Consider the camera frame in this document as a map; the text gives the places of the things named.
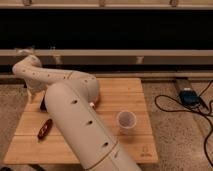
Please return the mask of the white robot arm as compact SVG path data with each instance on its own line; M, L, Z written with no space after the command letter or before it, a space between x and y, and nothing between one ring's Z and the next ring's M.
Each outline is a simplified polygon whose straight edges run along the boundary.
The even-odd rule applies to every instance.
M91 106L100 92L94 75L44 68L34 55L12 71L30 91L45 92L47 112L86 171L141 171Z

